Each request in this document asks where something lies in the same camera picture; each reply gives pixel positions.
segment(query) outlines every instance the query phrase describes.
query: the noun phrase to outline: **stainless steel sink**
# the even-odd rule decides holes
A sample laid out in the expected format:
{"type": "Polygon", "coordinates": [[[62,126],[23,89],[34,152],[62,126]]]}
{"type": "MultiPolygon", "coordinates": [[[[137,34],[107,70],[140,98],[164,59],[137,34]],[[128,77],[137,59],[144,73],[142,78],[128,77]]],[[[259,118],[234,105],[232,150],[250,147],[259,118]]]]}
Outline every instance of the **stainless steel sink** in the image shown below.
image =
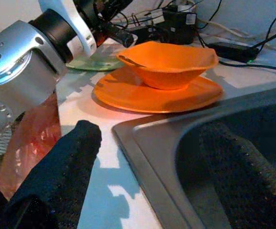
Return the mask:
{"type": "Polygon", "coordinates": [[[271,154],[276,151],[276,89],[192,113],[155,115],[114,127],[163,228],[231,228],[199,154],[200,129],[214,120],[249,139],[276,169],[276,154],[271,154]],[[270,141],[260,137],[263,133],[270,141]]]}

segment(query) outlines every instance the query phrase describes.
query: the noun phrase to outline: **white countertop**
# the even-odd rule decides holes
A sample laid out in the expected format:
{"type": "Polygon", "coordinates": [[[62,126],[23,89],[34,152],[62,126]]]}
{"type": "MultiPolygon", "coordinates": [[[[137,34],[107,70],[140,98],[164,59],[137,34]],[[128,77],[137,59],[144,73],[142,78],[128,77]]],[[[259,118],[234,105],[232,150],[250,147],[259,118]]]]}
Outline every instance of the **white countertop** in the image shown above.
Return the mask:
{"type": "MultiPolygon", "coordinates": [[[[267,57],[276,59],[276,53],[265,52],[261,56],[262,63],[267,57]]],[[[146,115],[115,109],[97,101],[92,91],[105,74],[69,70],[57,86],[63,135],[71,131],[79,120],[88,120],[102,131],[103,141],[78,228],[160,229],[161,225],[111,131],[116,124],[146,115]]],[[[224,88],[223,99],[276,88],[274,70],[219,65],[203,76],[224,88]]]]}

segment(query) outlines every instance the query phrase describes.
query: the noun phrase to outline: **sink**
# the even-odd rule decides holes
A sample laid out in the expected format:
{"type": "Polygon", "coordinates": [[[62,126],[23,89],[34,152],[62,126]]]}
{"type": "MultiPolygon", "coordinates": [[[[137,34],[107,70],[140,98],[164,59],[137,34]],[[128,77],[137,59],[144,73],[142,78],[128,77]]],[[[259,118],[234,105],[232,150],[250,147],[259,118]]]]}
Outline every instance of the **sink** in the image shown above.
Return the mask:
{"type": "Polygon", "coordinates": [[[163,228],[232,228],[201,156],[201,130],[213,122],[250,141],[276,170],[276,89],[114,127],[163,228]]]}

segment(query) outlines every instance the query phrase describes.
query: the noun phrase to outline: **white tile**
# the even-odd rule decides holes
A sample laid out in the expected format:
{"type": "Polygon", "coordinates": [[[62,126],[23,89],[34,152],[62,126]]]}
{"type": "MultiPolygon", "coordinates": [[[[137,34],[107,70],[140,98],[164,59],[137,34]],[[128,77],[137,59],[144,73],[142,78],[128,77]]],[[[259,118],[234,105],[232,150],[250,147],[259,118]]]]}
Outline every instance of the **white tile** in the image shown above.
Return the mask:
{"type": "Polygon", "coordinates": [[[0,30],[17,20],[34,20],[41,13],[38,0],[0,0],[0,30]]]}

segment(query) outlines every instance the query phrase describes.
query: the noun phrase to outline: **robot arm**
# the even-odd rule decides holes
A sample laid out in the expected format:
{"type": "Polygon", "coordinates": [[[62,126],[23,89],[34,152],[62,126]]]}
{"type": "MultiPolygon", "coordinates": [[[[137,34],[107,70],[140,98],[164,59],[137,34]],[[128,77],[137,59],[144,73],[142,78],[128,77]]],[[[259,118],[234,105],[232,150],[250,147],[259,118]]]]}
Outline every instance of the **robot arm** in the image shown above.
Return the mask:
{"type": "Polygon", "coordinates": [[[43,14],[0,33],[0,133],[42,102],[67,72],[66,63],[90,57],[108,37],[134,39],[109,21],[132,0],[39,0],[43,14]]]}

